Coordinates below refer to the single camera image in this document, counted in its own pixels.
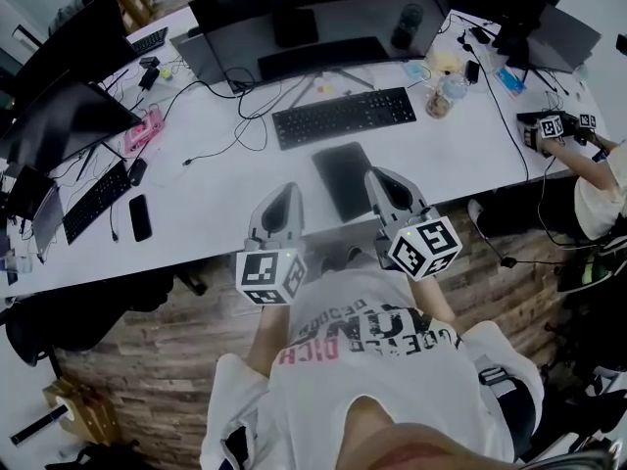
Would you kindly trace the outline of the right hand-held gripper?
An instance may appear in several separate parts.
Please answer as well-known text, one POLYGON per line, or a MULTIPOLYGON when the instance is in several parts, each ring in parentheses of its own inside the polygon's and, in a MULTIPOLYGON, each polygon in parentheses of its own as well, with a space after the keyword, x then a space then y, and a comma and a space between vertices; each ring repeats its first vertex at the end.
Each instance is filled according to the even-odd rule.
POLYGON ((374 247, 383 269, 402 271, 412 281, 419 281, 450 266, 462 250, 461 240, 447 216, 427 207, 414 183, 373 166, 365 174, 364 185, 380 221, 402 223, 394 233, 377 232, 374 247), (420 215, 410 218, 410 213, 420 215))

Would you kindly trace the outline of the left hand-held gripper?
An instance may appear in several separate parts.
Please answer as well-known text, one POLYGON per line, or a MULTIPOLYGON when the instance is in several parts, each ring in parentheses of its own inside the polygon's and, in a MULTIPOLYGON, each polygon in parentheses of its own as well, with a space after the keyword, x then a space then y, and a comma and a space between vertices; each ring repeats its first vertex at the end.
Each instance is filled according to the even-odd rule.
POLYGON ((308 274, 304 228, 303 196, 295 182, 279 186, 254 209, 244 250, 236 256, 236 290, 248 302, 295 302, 308 274))

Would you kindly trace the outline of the black mouse pad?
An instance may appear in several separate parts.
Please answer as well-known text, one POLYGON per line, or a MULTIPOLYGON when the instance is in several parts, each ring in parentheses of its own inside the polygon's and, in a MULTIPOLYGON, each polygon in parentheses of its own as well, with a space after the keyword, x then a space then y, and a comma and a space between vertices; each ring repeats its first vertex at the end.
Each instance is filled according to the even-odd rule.
POLYGON ((313 155, 313 164, 343 223, 371 211, 364 185, 371 163, 360 143, 317 152, 313 155))

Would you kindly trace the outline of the person's right forearm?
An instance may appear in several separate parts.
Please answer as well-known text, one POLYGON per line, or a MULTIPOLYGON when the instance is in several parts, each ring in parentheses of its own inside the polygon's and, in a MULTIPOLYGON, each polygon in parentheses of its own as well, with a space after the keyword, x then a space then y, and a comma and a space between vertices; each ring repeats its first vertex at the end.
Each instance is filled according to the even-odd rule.
POLYGON ((459 327, 457 317, 446 300, 446 297, 435 277, 428 277, 419 281, 408 279, 410 292, 415 306, 424 314, 453 327, 459 334, 463 330, 459 327))

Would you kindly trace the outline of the black keyboard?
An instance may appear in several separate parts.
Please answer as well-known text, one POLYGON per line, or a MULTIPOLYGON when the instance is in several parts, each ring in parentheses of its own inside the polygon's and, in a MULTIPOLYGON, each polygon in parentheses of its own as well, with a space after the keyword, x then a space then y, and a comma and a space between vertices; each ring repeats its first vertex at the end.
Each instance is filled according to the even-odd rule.
POLYGON ((131 188, 123 161, 107 170, 65 213, 63 226, 71 245, 102 213, 131 188))
POLYGON ((407 90, 382 89, 290 108, 272 115, 281 150, 416 121, 407 90))
POLYGON ((132 42, 131 46, 136 55, 138 57, 142 57, 164 46, 168 31, 169 28, 165 26, 143 38, 138 39, 137 41, 132 42))

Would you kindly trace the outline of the clear plastic bag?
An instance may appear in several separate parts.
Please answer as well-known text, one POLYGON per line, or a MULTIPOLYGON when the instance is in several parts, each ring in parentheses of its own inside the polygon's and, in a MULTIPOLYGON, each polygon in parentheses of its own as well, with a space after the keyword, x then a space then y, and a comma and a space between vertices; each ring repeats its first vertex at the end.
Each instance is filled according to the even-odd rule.
POLYGON ((468 84, 465 77, 458 72, 443 75, 437 86, 437 93, 450 102, 457 102, 467 94, 468 84))

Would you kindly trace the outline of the light blue packet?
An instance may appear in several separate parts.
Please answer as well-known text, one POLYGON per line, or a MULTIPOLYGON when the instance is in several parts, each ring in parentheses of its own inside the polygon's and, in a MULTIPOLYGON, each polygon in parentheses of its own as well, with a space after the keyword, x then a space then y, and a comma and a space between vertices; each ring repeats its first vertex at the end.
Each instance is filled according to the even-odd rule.
POLYGON ((431 79, 431 70, 421 61, 411 60, 402 63, 402 69, 412 83, 425 82, 431 79))

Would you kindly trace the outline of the black smartphone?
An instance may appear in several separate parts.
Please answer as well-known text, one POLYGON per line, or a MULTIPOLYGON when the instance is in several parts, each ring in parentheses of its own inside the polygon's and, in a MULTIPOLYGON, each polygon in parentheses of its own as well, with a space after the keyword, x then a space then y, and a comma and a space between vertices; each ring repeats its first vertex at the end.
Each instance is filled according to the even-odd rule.
POLYGON ((128 203, 134 240, 143 242, 152 236, 152 226, 144 195, 131 199, 128 203))

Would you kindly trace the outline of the pink snack packet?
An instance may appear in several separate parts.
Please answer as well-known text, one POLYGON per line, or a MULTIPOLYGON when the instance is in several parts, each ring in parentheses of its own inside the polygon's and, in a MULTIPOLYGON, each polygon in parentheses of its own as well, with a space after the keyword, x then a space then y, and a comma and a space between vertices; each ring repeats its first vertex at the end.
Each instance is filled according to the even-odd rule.
POLYGON ((164 128, 162 111, 152 105, 141 122, 130 128, 123 137, 124 154, 130 155, 141 149, 164 128))

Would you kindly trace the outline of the white printed t-shirt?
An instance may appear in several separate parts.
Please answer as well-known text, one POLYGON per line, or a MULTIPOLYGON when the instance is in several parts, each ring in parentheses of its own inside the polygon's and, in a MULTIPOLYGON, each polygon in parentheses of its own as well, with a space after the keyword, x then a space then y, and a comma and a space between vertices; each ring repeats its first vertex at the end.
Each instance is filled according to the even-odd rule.
POLYGON ((459 334, 415 306, 402 273, 363 253, 304 281, 289 306, 288 346, 268 378, 247 358, 218 360, 202 470, 335 470, 362 397, 488 458, 512 463, 526 450, 544 388, 496 323, 459 334))

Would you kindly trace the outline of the curved black monitor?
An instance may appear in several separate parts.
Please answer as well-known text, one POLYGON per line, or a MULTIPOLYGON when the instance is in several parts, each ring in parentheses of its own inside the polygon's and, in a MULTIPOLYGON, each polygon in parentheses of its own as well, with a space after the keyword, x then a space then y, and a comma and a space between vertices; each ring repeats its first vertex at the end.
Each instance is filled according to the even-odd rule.
POLYGON ((232 92, 298 75, 422 59, 448 0, 193 0, 190 5, 232 92))

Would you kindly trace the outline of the black power adapter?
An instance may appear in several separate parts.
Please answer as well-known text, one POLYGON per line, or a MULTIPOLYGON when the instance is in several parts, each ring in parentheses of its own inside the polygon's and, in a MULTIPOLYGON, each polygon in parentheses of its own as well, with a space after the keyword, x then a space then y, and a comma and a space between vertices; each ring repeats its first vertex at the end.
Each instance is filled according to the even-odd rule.
POLYGON ((156 79, 160 75, 159 65, 160 60, 155 56, 149 56, 141 58, 139 66, 145 70, 143 76, 139 81, 139 87, 142 90, 150 90, 155 83, 156 79))

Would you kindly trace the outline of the black monitor with grey back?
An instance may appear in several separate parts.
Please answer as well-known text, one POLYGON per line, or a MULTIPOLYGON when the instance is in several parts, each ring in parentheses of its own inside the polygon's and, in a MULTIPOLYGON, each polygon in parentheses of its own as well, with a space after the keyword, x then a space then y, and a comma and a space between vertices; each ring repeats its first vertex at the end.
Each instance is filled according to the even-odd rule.
POLYGON ((590 59, 601 38, 553 5, 526 2, 505 14, 492 45, 511 68, 572 73, 590 59))

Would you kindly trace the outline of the black open laptop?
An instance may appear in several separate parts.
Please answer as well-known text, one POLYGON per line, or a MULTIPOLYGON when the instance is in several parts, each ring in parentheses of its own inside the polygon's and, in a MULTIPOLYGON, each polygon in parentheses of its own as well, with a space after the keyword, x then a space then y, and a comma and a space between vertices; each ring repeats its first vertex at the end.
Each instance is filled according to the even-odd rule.
POLYGON ((20 164, 9 164, 4 176, 13 180, 4 210, 8 217, 30 223, 36 254, 41 262, 63 222, 63 206, 54 179, 20 164))

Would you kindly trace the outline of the long white and black bar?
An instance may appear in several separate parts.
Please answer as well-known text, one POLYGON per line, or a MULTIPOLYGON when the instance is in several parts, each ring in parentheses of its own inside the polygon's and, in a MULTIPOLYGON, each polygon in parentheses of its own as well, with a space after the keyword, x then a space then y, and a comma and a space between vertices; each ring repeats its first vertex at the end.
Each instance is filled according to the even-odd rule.
POLYGON ((11 443, 15 447, 18 447, 19 445, 27 441, 29 438, 33 437, 34 435, 44 430, 49 425, 52 425, 56 423, 57 421, 59 421, 61 418, 66 416, 69 412, 70 410, 64 404, 56 406, 49 413, 45 414, 38 420, 26 426, 25 428, 20 430, 17 434, 12 435, 10 437, 11 443))

